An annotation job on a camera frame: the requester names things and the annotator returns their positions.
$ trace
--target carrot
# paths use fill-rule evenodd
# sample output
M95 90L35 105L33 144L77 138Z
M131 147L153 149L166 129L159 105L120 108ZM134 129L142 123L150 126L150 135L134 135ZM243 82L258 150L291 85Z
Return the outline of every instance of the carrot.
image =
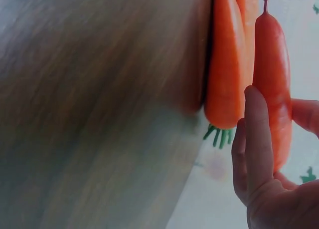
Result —
M213 51L208 76L204 112L211 124L208 135L222 130L219 148L225 137L244 115L244 89L249 75L246 73L245 35L236 0L214 0Z
M248 84L250 85L253 80L255 61L255 22L259 14L259 5L258 0L237 0L237 3L245 32L247 72L250 74Z
M253 85L267 102L276 172L286 163L291 145L290 63L284 32L268 13L268 0L264 1L264 12L255 25Z

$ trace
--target hand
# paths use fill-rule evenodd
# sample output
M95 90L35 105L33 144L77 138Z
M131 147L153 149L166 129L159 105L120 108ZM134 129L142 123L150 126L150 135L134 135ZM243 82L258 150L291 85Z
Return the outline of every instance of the hand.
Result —
M318 229L319 181L301 186L273 175L267 104L253 86L245 91L245 119L232 147L235 193L247 207L250 229ZM319 102L293 100L293 120L319 136Z

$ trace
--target gray blurred surface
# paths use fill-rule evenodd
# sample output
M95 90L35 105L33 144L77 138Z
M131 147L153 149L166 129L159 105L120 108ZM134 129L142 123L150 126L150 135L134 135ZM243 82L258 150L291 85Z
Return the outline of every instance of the gray blurred surface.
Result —
M204 132L210 0L0 0L0 228L161 229Z

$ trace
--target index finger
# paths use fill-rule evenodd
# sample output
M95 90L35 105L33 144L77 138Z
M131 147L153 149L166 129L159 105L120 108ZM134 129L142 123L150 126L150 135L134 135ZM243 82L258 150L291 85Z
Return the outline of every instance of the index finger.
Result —
M292 99L293 120L305 130L319 137L319 102Z
M248 194L273 179L274 156L266 101L253 86L245 90Z

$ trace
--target finger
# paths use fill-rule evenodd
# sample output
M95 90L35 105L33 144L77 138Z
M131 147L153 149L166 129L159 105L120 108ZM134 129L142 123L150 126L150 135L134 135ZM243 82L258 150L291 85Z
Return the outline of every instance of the finger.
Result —
M288 180L282 173L280 173L280 172L276 172L276 173L274 174L274 179L279 180L279 181L281 182L281 184L283 185L283 188L284 188L284 189L287 189L287 190L292 191L292 190L294 190L294 189L296 189L296 188L298 187L297 184L295 184L295 183L289 181L289 180Z
M293 99L293 120L302 128L319 137L319 102Z
M233 184L238 198L247 205L247 171L245 160L246 129L245 119L238 121L237 130L231 150L233 160Z
M273 179L274 159L268 109L263 95L253 86L245 90L246 166L248 194Z

